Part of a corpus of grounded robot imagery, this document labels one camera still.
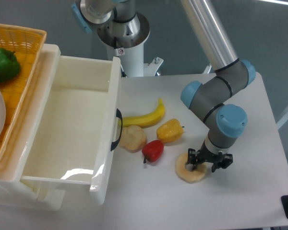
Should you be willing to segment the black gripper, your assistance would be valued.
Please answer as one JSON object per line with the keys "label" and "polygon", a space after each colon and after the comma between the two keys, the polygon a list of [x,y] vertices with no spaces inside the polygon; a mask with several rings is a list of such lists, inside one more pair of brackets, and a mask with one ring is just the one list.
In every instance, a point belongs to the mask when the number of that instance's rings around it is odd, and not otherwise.
{"label": "black gripper", "polygon": [[212,172],[214,173],[217,169],[226,169],[233,163],[233,155],[226,153],[223,154],[219,151],[217,154],[210,152],[207,149],[200,149],[198,152],[194,149],[188,149],[188,157],[186,162],[186,169],[188,171],[194,171],[197,165],[203,164],[204,162],[212,163]]}

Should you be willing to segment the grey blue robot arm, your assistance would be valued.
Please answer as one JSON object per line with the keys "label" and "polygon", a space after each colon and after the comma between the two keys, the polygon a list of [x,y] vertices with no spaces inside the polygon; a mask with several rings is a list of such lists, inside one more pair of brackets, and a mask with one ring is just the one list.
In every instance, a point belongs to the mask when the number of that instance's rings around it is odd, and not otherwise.
{"label": "grey blue robot arm", "polygon": [[[212,170],[225,169],[233,162],[229,148],[247,124],[245,111],[225,101],[255,79],[254,66],[240,60],[208,0],[184,0],[182,6],[216,76],[205,84],[189,83],[180,98],[209,129],[199,150],[189,149],[185,169],[194,171],[205,162]],[[97,30],[111,48],[110,57],[123,57],[142,45],[150,33],[147,19],[135,10],[133,0],[78,0],[72,13],[87,33]]]}

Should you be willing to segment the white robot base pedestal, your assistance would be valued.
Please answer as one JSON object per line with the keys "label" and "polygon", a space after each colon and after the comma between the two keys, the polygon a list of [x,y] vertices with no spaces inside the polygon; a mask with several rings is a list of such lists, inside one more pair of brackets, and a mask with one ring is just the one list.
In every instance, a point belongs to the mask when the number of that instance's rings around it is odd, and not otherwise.
{"label": "white robot base pedestal", "polygon": [[150,36],[148,20],[139,12],[128,22],[116,22],[101,26],[97,30],[104,43],[108,59],[120,59],[122,77],[157,76],[164,60],[155,57],[150,63],[144,62],[144,44]]}

